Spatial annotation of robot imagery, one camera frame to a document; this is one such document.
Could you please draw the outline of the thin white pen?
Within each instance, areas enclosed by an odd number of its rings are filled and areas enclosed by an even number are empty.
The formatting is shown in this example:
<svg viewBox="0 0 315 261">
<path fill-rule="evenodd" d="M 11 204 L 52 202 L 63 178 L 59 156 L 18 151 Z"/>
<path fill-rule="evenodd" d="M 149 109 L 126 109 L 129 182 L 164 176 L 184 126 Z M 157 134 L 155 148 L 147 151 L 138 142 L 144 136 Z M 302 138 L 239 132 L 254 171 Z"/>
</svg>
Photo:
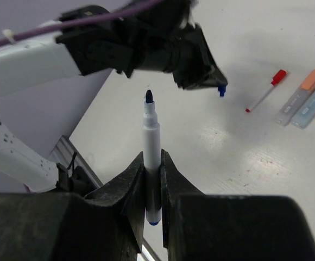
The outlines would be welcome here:
<svg viewBox="0 0 315 261">
<path fill-rule="evenodd" d="M 160 124 L 155 111 L 155 101 L 151 90 L 147 90 L 144 101 L 142 124 L 143 164 L 146 181 L 146 219 L 156 226 L 161 218 L 161 141 Z"/>
</svg>

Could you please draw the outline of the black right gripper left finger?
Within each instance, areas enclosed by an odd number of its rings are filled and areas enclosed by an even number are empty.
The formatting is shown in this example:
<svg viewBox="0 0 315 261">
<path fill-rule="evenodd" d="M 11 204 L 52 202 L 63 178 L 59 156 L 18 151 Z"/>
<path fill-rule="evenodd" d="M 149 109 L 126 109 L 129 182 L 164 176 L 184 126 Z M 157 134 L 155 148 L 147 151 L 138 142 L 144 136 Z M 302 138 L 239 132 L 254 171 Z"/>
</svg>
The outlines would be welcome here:
<svg viewBox="0 0 315 261">
<path fill-rule="evenodd" d="M 76 200 L 84 197 L 0 193 L 0 260 L 57 260 L 65 216 Z"/>
</svg>

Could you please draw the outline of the orange marker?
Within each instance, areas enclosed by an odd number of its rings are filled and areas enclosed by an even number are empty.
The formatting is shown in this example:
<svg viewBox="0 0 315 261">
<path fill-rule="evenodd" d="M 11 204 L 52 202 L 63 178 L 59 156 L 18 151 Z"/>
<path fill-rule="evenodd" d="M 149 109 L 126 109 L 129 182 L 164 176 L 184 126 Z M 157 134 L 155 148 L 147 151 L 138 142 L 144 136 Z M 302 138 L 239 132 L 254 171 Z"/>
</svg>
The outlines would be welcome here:
<svg viewBox="0 0 315 261">
<path fill-rule="evenodd" d="M 283 105 L 275 118 L 275 122 L 281 126 L 288 125 L 292 117 L 298 112 L 301 106 L 307 101 L 314 91 L 315 69 L 310 72 L 293 95 Z"/>
</svg>

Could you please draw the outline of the thin red-tipped pen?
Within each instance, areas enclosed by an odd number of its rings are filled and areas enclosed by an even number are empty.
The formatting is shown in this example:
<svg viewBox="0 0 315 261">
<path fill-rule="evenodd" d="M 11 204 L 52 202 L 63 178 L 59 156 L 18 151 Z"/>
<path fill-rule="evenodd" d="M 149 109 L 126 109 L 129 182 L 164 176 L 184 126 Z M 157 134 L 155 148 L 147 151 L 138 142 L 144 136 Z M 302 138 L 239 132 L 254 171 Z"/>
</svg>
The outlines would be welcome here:
<svg viewBox="0 0 315 261">
<path fill-rule="evenodd" d="M 264 88 L 264 92 L 260 94 L 260 96 L 252 102 L 252 104 L 246 107 L 245 112 L 250 113 L 252 112 L 264 99 L 274 90 L 274 88 L 280 84 L 281 81 L 285 79 L 288 72 L 287 70 L 279 70 L 270 81 L 269 85 Z"/>
</svg>

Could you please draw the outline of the blue pen cap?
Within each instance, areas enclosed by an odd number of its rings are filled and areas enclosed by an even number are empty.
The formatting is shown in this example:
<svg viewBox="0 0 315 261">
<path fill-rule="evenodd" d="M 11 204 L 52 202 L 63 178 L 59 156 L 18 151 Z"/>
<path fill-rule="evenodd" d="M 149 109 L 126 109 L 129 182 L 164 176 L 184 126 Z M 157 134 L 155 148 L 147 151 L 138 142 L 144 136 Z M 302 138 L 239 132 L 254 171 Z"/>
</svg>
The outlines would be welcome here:
<svg viewBox="0 0 315 261">
<path fill-rule="evenodd" d="M 226 93 L 226 85 L 219 86 L 218 87 L 218 92 L 220 97 L 224 97 Z"/>
</svg>

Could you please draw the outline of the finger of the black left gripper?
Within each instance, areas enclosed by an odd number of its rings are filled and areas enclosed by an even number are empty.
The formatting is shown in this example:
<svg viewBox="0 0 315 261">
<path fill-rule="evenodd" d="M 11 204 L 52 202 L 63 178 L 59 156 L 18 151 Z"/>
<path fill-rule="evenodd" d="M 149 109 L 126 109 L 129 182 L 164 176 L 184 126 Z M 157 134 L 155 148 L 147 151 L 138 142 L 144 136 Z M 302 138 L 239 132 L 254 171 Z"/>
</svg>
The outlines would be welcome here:
<svg viewBox="0 0 315 261">
<path fill-rule="evenodd" d="M 197 58 L 190 90 L 226 88 L 228 80 L 218 68 L 199 24 L 195 24 L 191 40 L 196 45 Z"/>
</svg>

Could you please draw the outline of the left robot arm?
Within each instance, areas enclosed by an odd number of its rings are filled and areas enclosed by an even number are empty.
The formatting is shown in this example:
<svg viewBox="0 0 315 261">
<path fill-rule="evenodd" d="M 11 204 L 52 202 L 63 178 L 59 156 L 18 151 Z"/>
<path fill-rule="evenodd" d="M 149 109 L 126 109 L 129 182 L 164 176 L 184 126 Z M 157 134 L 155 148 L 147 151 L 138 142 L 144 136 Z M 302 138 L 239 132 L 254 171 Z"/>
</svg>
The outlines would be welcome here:
<svg viewBox="0 0 315 261">
<path fill-rule="evenodd" d="M 170 73 L 184 90 L 217 88 L 228 81 L 199 24 L 194 1 L 131 1 L 109 12 L 87 5 L 23 33 L 0 39 L 0 97 L 58 79 L 113 69 Z M 70 177 L 17 139 L 0 121 L 0 171 L 32 192 L 80 192 L 89 184 Z"/>
</svg>

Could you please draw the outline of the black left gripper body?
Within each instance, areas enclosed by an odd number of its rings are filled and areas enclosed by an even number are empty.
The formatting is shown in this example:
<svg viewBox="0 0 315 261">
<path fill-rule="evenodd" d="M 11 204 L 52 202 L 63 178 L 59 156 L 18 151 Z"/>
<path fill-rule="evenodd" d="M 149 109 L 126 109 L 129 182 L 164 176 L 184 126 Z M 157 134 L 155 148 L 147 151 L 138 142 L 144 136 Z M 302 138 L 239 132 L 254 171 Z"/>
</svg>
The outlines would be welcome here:
<svg viewBox="0 0 315 261">
<path fill-rule="evenodd" d="M 188 22 L 171 38 L 171 64 L 163 70 L 171 73 L 178 87 L 204 87 L 209 76 L 209 49 L 200 24 Z"/>
</svg>

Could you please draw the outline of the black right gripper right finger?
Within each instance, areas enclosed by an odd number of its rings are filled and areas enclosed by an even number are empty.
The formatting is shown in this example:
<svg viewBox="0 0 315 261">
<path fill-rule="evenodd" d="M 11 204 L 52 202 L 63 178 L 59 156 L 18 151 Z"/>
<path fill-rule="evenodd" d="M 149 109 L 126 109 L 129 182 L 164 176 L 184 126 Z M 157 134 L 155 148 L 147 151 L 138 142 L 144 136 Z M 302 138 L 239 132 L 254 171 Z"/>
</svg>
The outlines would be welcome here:
<svg viewBox="0 0 315 261">
<path fill-rule="evenodd" d="M 315 260 L 315 240 L 290 197 L 207 195 L 161 152 L 163 245 L 169 260 Z"/>
</svg>

